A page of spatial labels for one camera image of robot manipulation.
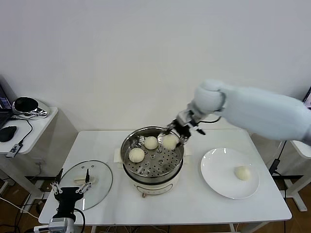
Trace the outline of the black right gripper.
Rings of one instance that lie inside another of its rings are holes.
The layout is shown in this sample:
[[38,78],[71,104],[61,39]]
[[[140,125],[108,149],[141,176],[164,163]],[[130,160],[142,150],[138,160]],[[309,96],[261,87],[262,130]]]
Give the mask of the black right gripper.
[[169,123],[166,127],[166,132],[174,132],[176,134],[179,134],[179,137],[177,138],[177,144],[176,147],[184,146],[187,141],[191,137],[190,128],[193,127],[192,122],[187,123],[180,123],[177,119]]

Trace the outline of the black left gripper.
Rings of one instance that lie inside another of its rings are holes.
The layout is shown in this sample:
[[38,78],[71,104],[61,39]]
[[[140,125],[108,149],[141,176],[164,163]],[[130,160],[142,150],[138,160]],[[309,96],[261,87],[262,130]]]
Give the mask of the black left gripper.
[[55,218],[76,218],[74,208],[77,201],[82,199],[82,194],[88,191],[92,183],[90,182],[89,169],[86,171],[85,183],[79,187],[60,187],[63,170],[56,175],[54,181],[50,184],[54,197],[59,202]]

